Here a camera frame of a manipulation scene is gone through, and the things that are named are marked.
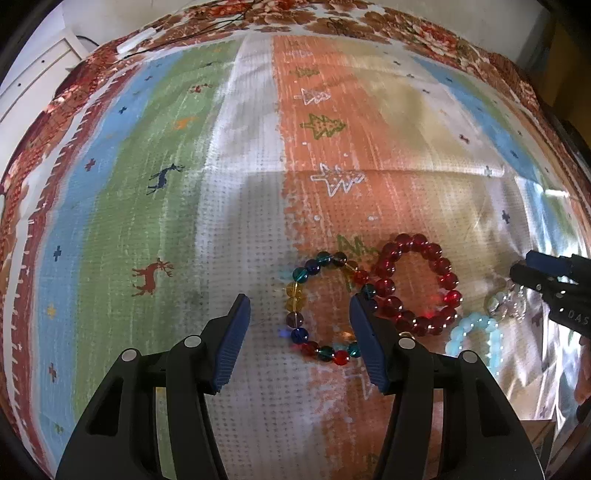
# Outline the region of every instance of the beaded bracelet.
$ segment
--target beaded bracelet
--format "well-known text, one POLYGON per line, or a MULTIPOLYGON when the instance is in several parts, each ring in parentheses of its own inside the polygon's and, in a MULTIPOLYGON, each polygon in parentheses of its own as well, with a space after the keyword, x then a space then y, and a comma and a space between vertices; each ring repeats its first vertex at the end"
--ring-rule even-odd
POLYGON ((429 243, 424 235, 399 234, 393 242, 384 245, 372 272, 379 277, 375 286, 368 283, 369 273, 364 270, 356 272, 353 279, 356 283, 364 283, 361 291, 366 298, 373 298, 374 295, 381 298, 381 316, 391 318, 399 332, 411 332, 416 336, 424 336, 427 332, 441 335, 443 329, 457 318, 456 308, 462 303, 462 294, 455 290, 458 285, 457 275, 452 273, 452 263, 441 256, 441 246, 429 243), (447 290, 443 296, 446 306, 431 318, 417 317, 411 310, 404 310, 401 300, 394 296, 396 286, 390 277, 402 254, 411 251, 420 253, 425 260, 429 260, 431 270, 441 275, 439 284, 447 290))
MULTIPOLYGON (((320 267, 326 267, 330 264, 339 268, 345 267, 351 273, 356 273, 359 270, 357 262, 348 260, 347 255, 343 252, 331 255, 326 251, 322 251, 316 255, 316 258, 307 260, 303 267, 298 267, 293 271, 292 278, 294 281, 285 288, 285 292, 289 297, 285 304, 285 307, 289 310, 286 321, 287 325, 293 328, 291 341, 301 346, 301 351, 305 356, 317 355, 318 359, 323 362, 332 361, 337 365, 346 365, 350 357, 358 358, 361 356, 357 342, 351 342, 347 346, 347 350, 335 351, 330 345, 319 346, 317 342, 310 340, 308 330, 302 327, 304 316, 300 313, 300 310, 304 306, 303 284, 308 281, 310 276, 320 273, 320 267)), ((374 310, 378 308, 375 300, 370 301, 370 306, 374 310)))
POLYGON ((488 333, 487 343, 489 345, 489 350, 486 354, 488 357, 487 368, 495 377, 499 374, 499 369, 503 361, 501 357, 503 350, 501 339, 503 338, 503 334, 499 330, 498 322, 493 318, 476 312, 464 317, 460 320, 459 325, 452 329, 450 340, 445 346, 445 353, 450 356, 459 356, 464 338, 467 337, 467 334, 473 329, 484 330, 488 333))

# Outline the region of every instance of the silver rivet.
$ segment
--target silver rivet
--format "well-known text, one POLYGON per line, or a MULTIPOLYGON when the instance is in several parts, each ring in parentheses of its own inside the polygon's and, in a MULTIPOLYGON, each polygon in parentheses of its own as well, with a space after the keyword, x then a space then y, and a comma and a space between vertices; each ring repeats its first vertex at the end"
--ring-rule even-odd
POLYGON ((405 350, 412 350, 416 345, 412 338, 401 338, 398 341, 398 344, 400 345, 400 348, 404 348, 405 350))
POLYGON ((201 337, 199 335, 191 335, 185 338, 184 344, 188 348, 195 348, 201 344, 201 337))
POLYGON ((124 362, 131 362, 135 357, 138 356, 138 352, 136 352, 132 348, 128 348, 125 352, 121 354, 121 359, 124 362))
POLYGON ((462 353, 462 358, 469 364, 475 364, 478 361, 478 355, 470 350, 462 353))

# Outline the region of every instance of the black cable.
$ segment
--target black cable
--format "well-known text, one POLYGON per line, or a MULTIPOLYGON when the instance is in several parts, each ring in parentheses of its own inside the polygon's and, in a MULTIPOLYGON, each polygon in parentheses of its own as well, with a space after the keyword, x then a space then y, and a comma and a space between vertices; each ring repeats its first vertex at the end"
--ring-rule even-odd
POLYGON ((94 40, 89 39, 88 37, 85 37, 84 35, 77 35, 76 38, 81 38, 82 40, 89 41, 90 43, 92 43, 96 47, 100 47, 100 45, 97 42, 95 42, 94 40))
POLYGON ((195 37, 197 37, 199 35, 204 35, 206 33, 211 33, 211 32, 214 32, 216 30, 219 30, 222 27, 227 26, 227 25, 222 25, 222 24, 228 24, 229 25, 229 24, 234 23, 234 22, 242 21, 242 20, 244 20, 246 18, 246 14, 252 9, 252 7, 254 6, 254 4, 256 2, 257 2, 257 0, 253 0, 249 4, 248 8, 246 10, 244 10, 244 12, 242 12, 236 18, 231 18, 229 20, 220 20, 219 22, 215 22, 214 24, 210 25, 209 27, 204 28, 203 30, 200 30, 198 32, 195 32, 195 33, 193 33, 191 35, 185 35, 184 37, 175 38, 175 39, 170 40, 170 41, 168 41, 166 43, 163 43, 162 45, 157 45, 157 46, 154 46, 154 47, 146 48, 145 50, 142 50, 142 51, 136 51, 134 53, 130 53, 129 55, 126 55, 125 57, 123 57, 119 61, 126 60, 126 59, 128 59, 130 57, 133 57, 135 55, 139 55, 141 53, 147 53, 149 51, 157 50, 159 48, 165 47, 166 45, 170 45, 171 43, 176 43, 176 42, 179 42, 179 41, 188 40, 189 38, 195 38, 195 37))

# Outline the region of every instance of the red beaded bracelet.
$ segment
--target red beaded bracelet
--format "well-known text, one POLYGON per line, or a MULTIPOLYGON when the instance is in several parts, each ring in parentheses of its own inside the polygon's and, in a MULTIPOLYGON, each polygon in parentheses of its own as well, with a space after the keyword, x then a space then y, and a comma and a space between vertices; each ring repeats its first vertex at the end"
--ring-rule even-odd
MULTIPOLYGON (((443 329, 457 318, 456 308, 462 303, 462 294, 455 289, 458 284, 457 275, 451 270, 452 263, 441 256, 439 244, 429 243, 427 237, 420 233, 414 236, 407 233, 399 234, 393 242, 384 245, 372 269, 379 277, 375 284, 375 293, 380 298, 380 314, 394 320, 399 332, 411 332, 416 336, 424 336, 427 332, 440 335, 443 329), (439 284, 447 290, 443 296, 446 306, 431 318, 417 317, 411 310, 404 310, 402 301, 394 296, 396 286, 390 277, 394 274, 395 264, 402 254, 411 251, 420 253, 425 260, 429 260, 431 270, 441 275, 439 284)), ((365 286, 369 281, 369 273, 358 270, 353 280, 356 284, 365 286)))

